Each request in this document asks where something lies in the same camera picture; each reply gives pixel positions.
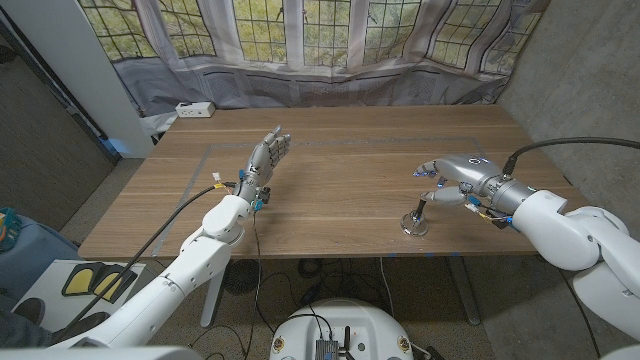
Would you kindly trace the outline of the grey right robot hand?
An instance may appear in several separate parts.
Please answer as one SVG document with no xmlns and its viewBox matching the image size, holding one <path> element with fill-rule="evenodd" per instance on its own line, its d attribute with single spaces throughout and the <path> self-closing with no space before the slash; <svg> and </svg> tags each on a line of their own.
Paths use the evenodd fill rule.
<svg viewBox="0 0 640 360">
<path fill-rule="evenodd" d="M 470 195 L 486 198 L 489 207 L 499 212 L 513 214 L 535 190 L 524 183 L 506 176 L 502 170 L 486 158 L 455 154 L 427 161 L 416 168 L 415 176 L 453 180 L 457 186 L 439 186 L 435 191 L 420 195 L 422 203 L 460 205 Z"/>
</svg>

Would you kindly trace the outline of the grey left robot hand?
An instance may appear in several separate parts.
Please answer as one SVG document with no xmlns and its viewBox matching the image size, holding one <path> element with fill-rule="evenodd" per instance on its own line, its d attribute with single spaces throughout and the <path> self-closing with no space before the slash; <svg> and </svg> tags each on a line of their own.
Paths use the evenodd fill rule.
<svg viewBox="0 0 640 360">
<path fill-rule="evenodd" d="M 277 125 L 259 142 L 249 156 L 244 176 L 233 191 L 235 196 L 251 203 L 269 182 L 278 163 L 289 152 L 290 134 L 282 134 Z"/>
</svg>

